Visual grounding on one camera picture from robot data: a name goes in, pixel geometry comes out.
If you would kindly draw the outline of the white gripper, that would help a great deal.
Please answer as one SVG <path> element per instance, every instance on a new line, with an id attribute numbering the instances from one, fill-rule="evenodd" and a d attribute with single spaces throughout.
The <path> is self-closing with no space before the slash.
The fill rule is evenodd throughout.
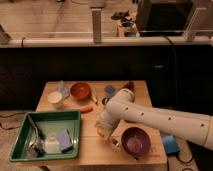
<path id="1" fill-rule="evenodd" d="M 102 138 L 104 138 L 105 140 L 108 140 L 115 130 L 115 128 L 112 125 L 102 124 L 100 122 L 97 122 L 95 127 L 96 127 L 96 130 L 97 130 L 98 127 L 102 127 L 104 129 L 105 136 L 102 137 Z"/>

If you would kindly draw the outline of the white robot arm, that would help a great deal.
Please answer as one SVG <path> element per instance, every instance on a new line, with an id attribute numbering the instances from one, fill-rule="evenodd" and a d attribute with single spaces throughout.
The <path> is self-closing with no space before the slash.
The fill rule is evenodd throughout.
<path id="1" fill-rule="evenodd" d="M 142 123 L 213 150 L 213 116 L 145 107 L 134 103 L 135 94 L 121 89 L 106 104 L 96 121 L 97 132 L 108 139 L 121 120 Z"/>

